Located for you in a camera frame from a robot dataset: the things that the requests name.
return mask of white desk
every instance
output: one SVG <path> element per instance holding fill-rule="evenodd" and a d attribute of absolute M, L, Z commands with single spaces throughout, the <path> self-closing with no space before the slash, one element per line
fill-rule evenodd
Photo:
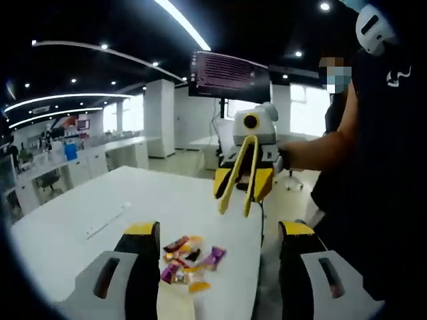
<path fill-rule="evenodd" d="M 148 169 L 149 141 L 157 141 L 158 137 L 134 137 L 119 141 L 112 141 L 86 151 L 92 177 L 98 177 L 109 170 L 123 165 Z"/>
<path fill-rule="evenodd" d="M 18 175 L 15 191 L 23 214 L 26 215 L 41 205 L 36 178 L 53 170 L 60 170 L 66 190 L 81 185 L 123 165 L 148 169 L 147 142 L 157 137 L 134 137 L 113 141 L 77 152 L 77 159 L 62 163 L 46 162 Z"/>
<path fill-rule="evenodd" d="M 218 157 L 216 151 L 220 147 L 218 143 L 218 136 L 213 135 L 211 137 L 202 138 L 189 143 L 188 149 L 196 149 L 203 152 L 205 159 L 205 169 L 216 170 L 218 168 Z"/>
<path fill-rule="evenodd" d="M 16 248 L 30 276 L 50 301 L 65 299 L 75 276 L 102 251 L 112 250 L 132 223 L 160 222 L 160 244 L 182 235 L 228 250 L 218 270 L 205 274 L 211 289 L 194 295 L 196 319 L 248 320 L 260 264 L 262 217 L 252 205 L 243 216 L 244 193 L 235 190 L 225 215 L 212 181 L 121 167 L 44 204 L 12 226 Z M 160 271 L 165 268 L 163 259 Z"/>

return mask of cable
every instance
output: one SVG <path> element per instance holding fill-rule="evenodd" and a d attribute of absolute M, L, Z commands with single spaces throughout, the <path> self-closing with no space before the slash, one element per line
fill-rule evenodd
<path fill-rule="evenodd" d="M 264 217 L 264 200 L 262 200 L 261 202 L 258 202 L 258 204 L 260 205 L 260 207 L 261 207 L 261 214 L 262 214 L 262 222 L 261 222 L 261 246 L 262 246 L 262 243 L 264 242 L 264 218 L 266 218 L 266 217 Z"/>

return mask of white pillar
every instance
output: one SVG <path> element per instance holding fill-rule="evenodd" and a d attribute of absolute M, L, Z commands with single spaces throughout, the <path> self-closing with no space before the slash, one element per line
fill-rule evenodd
<path fill-rule="evenodd" d="M 174 103 L 175 85 L 164 79 L 147 83 L 144 97 L 144 134 L 161 137 L 159 157 L 175 153 Z"/>
<path fill-rule="evenodd" d="M 117 102 L 117 132 L 123 133 L 123 101 Z"/>

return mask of monitor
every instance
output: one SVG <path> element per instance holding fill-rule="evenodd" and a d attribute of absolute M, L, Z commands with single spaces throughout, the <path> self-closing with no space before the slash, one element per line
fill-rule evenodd
<path fill-rule="evenodd" d="M 229 55 L 196 51 L 191 59 L 188 95 L 270 102 L 268 67 Z"/>
<path fill-rule="evenodd" d="M 90 120 L 77 120 L 77 130 L 89 130 L 91 127 Z"/>
<path fill-rule="evenodd" d="M 63 137 L 64 135 L 65 135 L 65 128 L 64 127 L 53 128 L 51 130 L 51 138 L 52 139 L 60 138 L 60 137 Z"/>

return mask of led strip light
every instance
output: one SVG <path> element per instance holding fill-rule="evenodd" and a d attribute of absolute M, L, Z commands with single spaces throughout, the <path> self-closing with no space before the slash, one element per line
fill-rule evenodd
<path fill-rule="evenodd" d="M 20 122 L 16 122 L 12 125 L 9 126 L 10 129 L 18 126 L 18 125 L 22 125 L 24 123 L 30 122 L 30 121 L 34 121 L 34 120 L 38 120 L 38 119 L 42 119 L 42 118 L 46 118 L 46 117 L 52 117 L 54 115 L 63 115 L 65 113 L 75 113 L 75 112 L 83 112 L 83 111 L 100 111 L 103 108 L 101 107 L 97 107 L 97 108 L 83 108 L 83 109 L 73 109 L 73 110 L 66 110 L 66 111 L 58 111 L 58 112 L 53 112 L 53 113 L 48 113 L 46 115 L 38 115 L 36 117 L 32 117 L 30 119 L 26 119 L 26 120 L 22 120 Z"/>
<path fill-rule="evenodd" d="M 194 29 L 191 23 L 179 12 L 176 7 L 169 2 L 169 0 L 154 0 L 159 4 L 163 9 L 165 9 L 178 23 L 191 35 L 191 37 L 197 42 L 202 50 L 211 51 L 211 48 L 203 40 L 200 34 Z"/>
<path fill-rule="evenodd" d="M 31 100 L 22 101 L 19 103 L 16 103 L 14 105 L 11 105 L 10 107 L 7 107 L 5 109 L 5 113 L 9 112 L 10 110 L 14 110 L 15 108 L 18 108 L 22 105 L 28 105 L 30 103 L 38 102 L 38 101 L 44 101 L 44 100 L 51 100 L 51 99 L 59 99 L 59 98 L 71 98 L 71 97 L 117 97 L 117 98 L 132 98 L 133 95 L 122 95 L 117 93 L 68 93 L 66 95 L 50 95 L 47 97 L 42 98 L 35 98 Z"/>

